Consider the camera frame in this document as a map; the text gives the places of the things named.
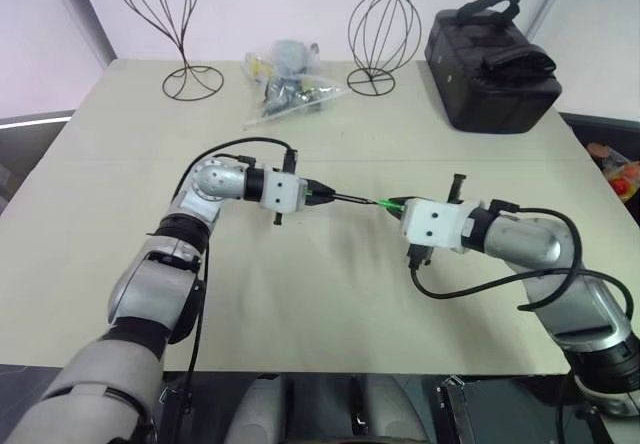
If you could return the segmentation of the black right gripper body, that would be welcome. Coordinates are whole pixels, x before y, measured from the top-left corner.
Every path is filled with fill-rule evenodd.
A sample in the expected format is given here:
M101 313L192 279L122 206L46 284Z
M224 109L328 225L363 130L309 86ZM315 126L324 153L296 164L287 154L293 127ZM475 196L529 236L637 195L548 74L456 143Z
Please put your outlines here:
M423 198L407 202L407 242L409 268L429 264L435 248L460 251L467 208L460 191L466 176L455 174L446 202Z

